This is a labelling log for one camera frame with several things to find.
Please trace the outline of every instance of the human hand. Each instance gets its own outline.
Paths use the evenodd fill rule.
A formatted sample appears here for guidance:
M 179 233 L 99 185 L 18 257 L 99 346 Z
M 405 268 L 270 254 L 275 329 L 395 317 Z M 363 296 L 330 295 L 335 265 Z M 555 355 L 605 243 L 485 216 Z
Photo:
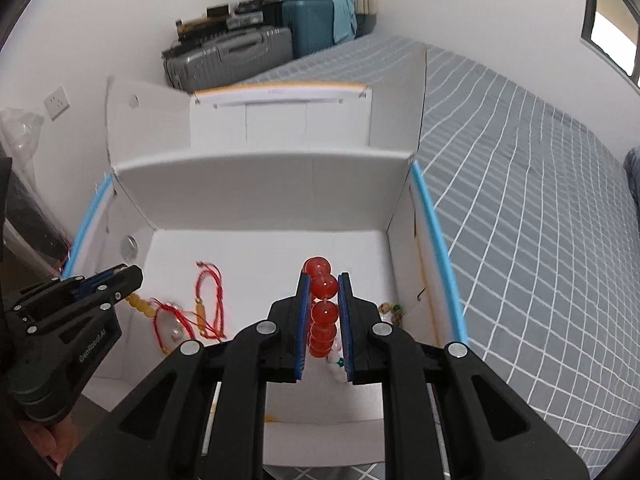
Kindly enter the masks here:
M 18 426 L 41 456 L 48 456 L 56 463 L 58 474 L 64 461 L 80 443 L 80 433 L 71 415 L 49 428 L 32 420 L 19 420 Z

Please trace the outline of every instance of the window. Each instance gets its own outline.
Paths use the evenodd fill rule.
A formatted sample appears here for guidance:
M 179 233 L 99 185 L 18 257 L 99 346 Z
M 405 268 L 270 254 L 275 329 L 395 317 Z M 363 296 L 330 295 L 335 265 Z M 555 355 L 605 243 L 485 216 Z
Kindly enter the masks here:
M 640 26 L 625 0 L 587 0 L 582 37 L 639 84 Z

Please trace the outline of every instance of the light blue towel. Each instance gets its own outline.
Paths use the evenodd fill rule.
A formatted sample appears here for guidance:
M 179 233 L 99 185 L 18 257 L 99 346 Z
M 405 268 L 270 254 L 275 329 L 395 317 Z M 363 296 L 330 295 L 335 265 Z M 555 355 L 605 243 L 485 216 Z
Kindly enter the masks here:
M 332 0 L 334 3 L 334 44 L 356 37 L 356 4 L 353 0 Z

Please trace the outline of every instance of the mattress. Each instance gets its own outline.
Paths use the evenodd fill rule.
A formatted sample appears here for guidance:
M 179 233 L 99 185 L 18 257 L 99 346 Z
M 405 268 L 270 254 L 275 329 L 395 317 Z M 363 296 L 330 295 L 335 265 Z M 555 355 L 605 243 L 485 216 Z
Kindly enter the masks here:
M 251 81 L 374 84 L 413 42 L 372 35 Z M 574 118 L 434 46 L 420 138 L 470 345 L 593 478 L 640 418 L 640 238 L 622 167 Z

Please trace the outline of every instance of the window frame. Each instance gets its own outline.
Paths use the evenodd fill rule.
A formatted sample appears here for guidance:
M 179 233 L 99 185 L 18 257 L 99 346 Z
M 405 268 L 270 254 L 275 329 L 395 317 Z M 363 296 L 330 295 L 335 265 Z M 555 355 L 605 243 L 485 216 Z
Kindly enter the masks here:
M 621 1 L 625 5 L 627 5 L 626 0 L 621 0 Z M 597 5 L 598 5 L 598 0 L 586 1 L 585 11 L 584 11 L 584 22 L 582 24 L 582 39 L 587 43 L 589 43 L 589 45 L 591 45 L 592 48 L 597 50 L 602 56 L 604 56 L 605 59 L 609 60 L 610 63 L 613 63 L 613 65 L 617 67 L 617 69 L 619 69 L 619 72 L 623 74 L 624 77 L 629 78 L 634 85 L 638 86 L 639 80 L 640 80 L 640 22 L 636 20 L 638 24 L 638 40 L 636 43 L 636 61 L 634 64 L 634 70 L 631 73 L 631 75 L 629 75 L 620 67 L 620 65 L 618 65 L 615 61 L 613 61 L 613 59 L 611 59 L 609 54 L 607 54 L 602 49 L 601 46 L 599 46 L 597 43 L 591 40 L 591 33 L 593 32 L 593 25 L 596 19 Z

